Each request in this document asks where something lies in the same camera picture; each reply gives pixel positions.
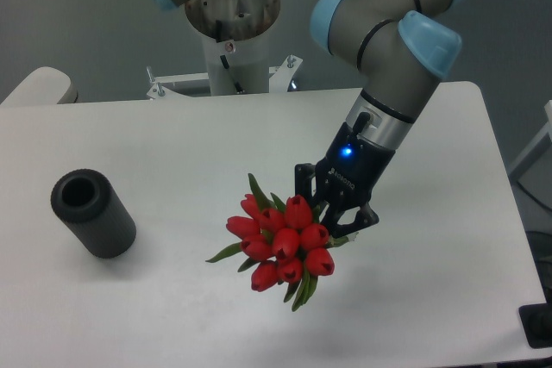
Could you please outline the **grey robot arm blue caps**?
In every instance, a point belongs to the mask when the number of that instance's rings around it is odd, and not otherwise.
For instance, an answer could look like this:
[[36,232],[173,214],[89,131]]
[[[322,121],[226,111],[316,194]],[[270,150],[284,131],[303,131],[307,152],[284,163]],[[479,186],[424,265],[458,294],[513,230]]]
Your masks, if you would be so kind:
[[[213,95],[269,88],[264,40],[280,0],[154,0],[183,8],[205,40]],[[436,16],[462,0],[319,0],[312,39],[367,78],[324,157],[295,168],[295,191],[320,208],[336,238],[375,225],[373,187],[437,86],[447,77],[461,37]]]

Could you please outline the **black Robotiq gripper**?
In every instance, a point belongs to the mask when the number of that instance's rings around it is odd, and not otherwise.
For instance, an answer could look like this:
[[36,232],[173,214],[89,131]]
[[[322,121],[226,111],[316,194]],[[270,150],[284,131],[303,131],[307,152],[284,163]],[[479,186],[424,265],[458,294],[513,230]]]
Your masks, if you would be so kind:
[[[380,218],[368,202],[373,187],[394,154],[393,150],[359,138],[347,123],[343,123],[316,166],[311,163],[295,165],[295,194],[302,196],[309,205],[322,202],[329,205],[321,223],[335,239],[374,226]],[[352,219],[341,222],[348,213],[353,213]]]

